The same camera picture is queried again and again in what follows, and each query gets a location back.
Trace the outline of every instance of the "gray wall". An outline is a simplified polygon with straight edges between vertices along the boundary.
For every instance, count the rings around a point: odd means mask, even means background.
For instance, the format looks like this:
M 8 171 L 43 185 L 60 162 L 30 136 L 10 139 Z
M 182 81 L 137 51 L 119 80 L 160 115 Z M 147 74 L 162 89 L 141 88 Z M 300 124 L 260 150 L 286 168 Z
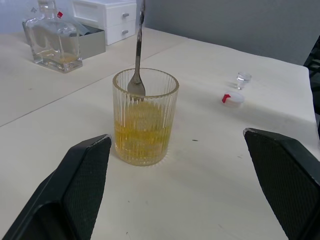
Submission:
M 320 0 L 146 0 L 146 26 L 303 65 L 319 11 Z

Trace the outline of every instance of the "gray box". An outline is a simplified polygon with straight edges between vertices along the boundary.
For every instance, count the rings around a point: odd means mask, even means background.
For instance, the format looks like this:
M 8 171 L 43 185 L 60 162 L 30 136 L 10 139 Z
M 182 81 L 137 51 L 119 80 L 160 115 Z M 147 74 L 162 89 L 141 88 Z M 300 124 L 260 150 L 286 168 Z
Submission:
M 25 37 L 30 45 L 30 40 L 28 34 L 26 32 L 25 22 L 22 22 L 22 26 L 24 29 Z M 89 31 L 90 34 L 80 36 L 79 37 L 79 46 L 80 46 L 80 54 L 82 59 L 88 59 L 98 54 L 102 54 L 106 52 L 106 35 L 105 31 L 84 25 Z

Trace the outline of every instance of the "yellow liquid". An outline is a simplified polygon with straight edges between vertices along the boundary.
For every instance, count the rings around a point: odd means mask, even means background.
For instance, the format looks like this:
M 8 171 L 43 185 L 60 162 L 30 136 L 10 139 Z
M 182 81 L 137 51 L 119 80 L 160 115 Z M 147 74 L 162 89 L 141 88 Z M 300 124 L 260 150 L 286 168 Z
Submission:
M 159 162 L 167 153 L 171 124 L 164 126 L 164 113 L 156 105 L 142 101 L 122 111 L 115 120 L 115 148 L 127 163 L 147 166 Z

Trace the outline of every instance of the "white cap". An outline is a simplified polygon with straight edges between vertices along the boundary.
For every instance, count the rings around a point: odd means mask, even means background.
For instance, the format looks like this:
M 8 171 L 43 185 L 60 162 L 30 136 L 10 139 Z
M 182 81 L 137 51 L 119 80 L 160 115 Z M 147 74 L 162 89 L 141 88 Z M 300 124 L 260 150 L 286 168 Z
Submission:
M 222 98 L 222 102 L 225 106 L 233 108 L 240 107 L 244 101 L 245 97 L 240 93 L 234 91 L 227 91 Z

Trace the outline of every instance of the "glass decanter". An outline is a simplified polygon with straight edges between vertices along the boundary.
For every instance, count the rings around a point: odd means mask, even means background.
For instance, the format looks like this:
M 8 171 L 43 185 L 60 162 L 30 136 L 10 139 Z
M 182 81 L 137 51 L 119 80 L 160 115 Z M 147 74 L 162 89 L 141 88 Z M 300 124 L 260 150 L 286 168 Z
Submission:
M 77 28 L 57 16 L 55 0 L 38 0 L 38 5 L 41 16 L 25 23 L 34 62 L 61 73 L 82 67 Z

